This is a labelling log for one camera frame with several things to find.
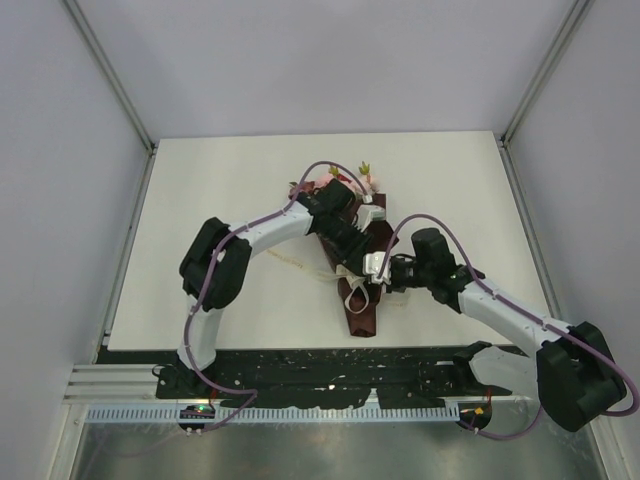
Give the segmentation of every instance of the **white tabletop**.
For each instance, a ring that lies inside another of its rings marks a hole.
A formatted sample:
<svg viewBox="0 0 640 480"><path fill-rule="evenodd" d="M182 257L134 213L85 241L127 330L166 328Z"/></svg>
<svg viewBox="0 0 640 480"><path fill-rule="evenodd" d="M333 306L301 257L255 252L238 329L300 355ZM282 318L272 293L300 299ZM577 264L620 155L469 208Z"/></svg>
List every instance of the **white tabletop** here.
<svg viewBox="0 0 640 480"><path fill-rule="evenodd" d="M162 140L109 349L176 349L187 313L178 266L202 223L214 216L227 223L251 220L280 208L288 182L299 180L318 160L353 170L362 161L370 163L387 193L392 226L412 213L437 216L453 229L476 268L546 311L491 132ZM326 169L318 168L312 176L323 173ZM394 252L413 254L409 237L426 226L431 225L409 224ZM314 274L329 271L318 240L295 239L274 250L250 263L242 292L225 311L218 348L507 343L480 322L436 303L426 290L412 291L406 302L385 296L378 306L378 334L351 337L335 283Z"/></svg>

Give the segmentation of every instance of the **white wall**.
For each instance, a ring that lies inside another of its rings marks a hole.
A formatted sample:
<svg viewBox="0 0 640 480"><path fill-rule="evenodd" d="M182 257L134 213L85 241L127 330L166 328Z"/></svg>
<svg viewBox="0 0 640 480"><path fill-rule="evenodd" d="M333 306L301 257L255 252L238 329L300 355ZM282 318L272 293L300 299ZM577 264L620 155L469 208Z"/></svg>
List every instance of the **white wall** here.
<svg viewBox="0 0 640 480"><path fill-rule="evenodd" d="M43 478L145 154L62 6L0 6L0 465Z"/></svg>
<svg viewBox="0 0 640 480"><path fill-rule="evenodd" d="M572 0L80 0L156 138L502 132Z"/></svg>
<svg viewBox="0 0 640 480"><path fill-rule="evenodd" d="M565 314L640 382L640 2L597 1L514 157ZM635 468L640 415L614 420Z"/></svg>

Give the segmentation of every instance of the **white cable tray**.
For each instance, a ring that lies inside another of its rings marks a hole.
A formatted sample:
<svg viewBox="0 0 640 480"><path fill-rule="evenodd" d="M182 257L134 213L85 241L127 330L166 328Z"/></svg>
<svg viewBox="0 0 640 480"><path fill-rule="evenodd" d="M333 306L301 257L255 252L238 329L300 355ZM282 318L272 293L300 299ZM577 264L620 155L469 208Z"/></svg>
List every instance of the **white cable tray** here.
<svg viewBox="0 0 640 480"><path fill-rule="evenodd" d="M180 418L186 404L92 405L85 423L215 423L234 409L216 406L216 418ZM367 402L360 408L322 410L320 408L247 408L234 424L256 423L363 423L363 422L456 422L460 420L457 403L440 408L381 409Z"/></svg>

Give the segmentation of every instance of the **metal frame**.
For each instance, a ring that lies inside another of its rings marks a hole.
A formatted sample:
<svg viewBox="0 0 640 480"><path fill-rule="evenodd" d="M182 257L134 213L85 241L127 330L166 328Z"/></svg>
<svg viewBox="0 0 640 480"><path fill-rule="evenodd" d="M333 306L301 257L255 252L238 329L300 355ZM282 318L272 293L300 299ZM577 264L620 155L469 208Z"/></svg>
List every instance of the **metal frame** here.
<svg viewBox="0 0 640 480"><path fill-rule="evenodd" d="M61 0L61 2L64 9L69 14L72 23L80 33L82 40L91 53L91 56L96 61L98 68L104 75L105 80L113 90L118 103L131 122L131 126L138 134L138 137L144 145L144 148L147 150L147 153L151 155L154 149L154 142L144 124L142 123L142 120L138 116L138 112L136 112L136 109L133 106L133 102L131 102L129 95L127 95L126 90L122 86L122 82L118 78L116 71L113 69L111 62L107 57L107 54L102 48L102 45L100 45L98 37L89 24L89 21L82 11L82 8L80 8L80 5L78 5L77 0Z"/></svg>
<svg viewBox="0 0 640 480"><path fill-rule="evenodd" d="M501 140L506 147L509 147L511 144L511 141L520 128L520 125L522 125L522 122L527 117L527 114L549 81L551 74L566 52L567 47L580 28L580 25L582 25L582 22L586 18L587 13L589 13L594 2L595 0L574 0L573 5L569 9L569 12L560 26L560 29L553 38L551 46L547 50L542 63L529 82L529 85L518 104L518 108L516 108L516 111L507 126L507 130L501 137Z"/></svg>
<svg viewBox="0 0 640 480"><path fill-rule="evenodd" d="M142 206L147 192L151 172L155 161L156 145L149 135L142 120L138 116L133 103L127 95L120 79L118 78L111 62L98 38L93 31L77 0L60 0L68 12L72 22L78 29L88 50L103 73L106 81L112 88L118 102L122 106L132 127L135 129L140 141L149 153L147 164L139 185L137 198L129 232L125 240L122 255L118 264L116 278L111 290L109 304L104 316L103 328L100 332L100 341L105 333L110 333L115 310L120 298L120 291L124 282L127 263L131 255L133 240L142 213ZM506 131L497 135L497 144L504 164L507 179L512 189L513 197L520 215L522 225L532 252L534 264L540 279L542 290L545 294L547 305L553 316L560 315L560 305L554 292L552 281L545 264L543 252L535 233L535 226L529 213L526 198L521 186L517 171L517 162L510 150L511 142L517 134L520 126L526 119L531 108L535 104L540 93L549 81L556 66L567 50L575 33L584 21L594 0L575 0L569 9L564 21L551 42L544 60L538 67L534 77L530 81L519 105L516 109ZM91 404L147 404L157 405L162 403L176 403L176 400L158 400L155 398L156 377L150 373L150 365L86 365L76 366L73 369L69 385L64 396L64 428L60 436L57 454L54 458L49 478L52 480L66 480L71 474L73 461L80 445L80 436L84 420ZM451 398L450 401L473 401L474 398ZM190 403L198 403L197 400L189 400ZM600 418L593 422L592 432L596 439L601 456L605 463L607 474L611 478L630 479L626 462L618 448L618 441L610 419Z"/></svg>

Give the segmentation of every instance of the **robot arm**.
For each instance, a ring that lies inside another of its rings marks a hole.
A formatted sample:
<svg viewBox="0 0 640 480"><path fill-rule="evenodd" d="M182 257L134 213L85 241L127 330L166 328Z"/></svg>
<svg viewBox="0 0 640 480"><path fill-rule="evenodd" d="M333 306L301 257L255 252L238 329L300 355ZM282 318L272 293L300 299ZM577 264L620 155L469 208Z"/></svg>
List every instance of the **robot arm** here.
<svg viewBox="0 0 640 480"><path fill-rule="evenodd" d="M215 339L224 309L240 293L249 260L264 250L315 233L331 245L336 258L343 259L347 269L363 276L362 259L371 240L364 230L369 222L384 219L384 210L363 205L358 210L358 221L351 225L340 214L354 201L355 195L349 188L337 180L331 181L315 194L300 193L281 216L238 234L226 244L218 257L202 309L191 324L191 351L200 370L215 360ZM244 224L227 225L211 218L200 229L180 265L182 286L192 304L200 295L213 250L230 231ZM179 347L178 356L185 365L190 365L184 345Z"/></svg>
<svg viewBox="0 0 640 480"><path fill-rule="evenodd" d="M436 228L417 231L411 241L415 257L392 257L378 279L384 253L367 255L365 274L371 281L386 283L391 291L407 287L429 289L436 301L488 325L526 355L507 353L485 342L471 345L454 358L454 363L470 369L479 382L539 398L547 414L572 432L626 396L622 378L603 362L533 323L496 296L499 294L522 310L544 319L546 325L570 333L613 359L602 333L595 326L584 322L574 327L535 312L476 271L492 292L487 293L474 281L467 266L456 264L446 239Z"/></svg>

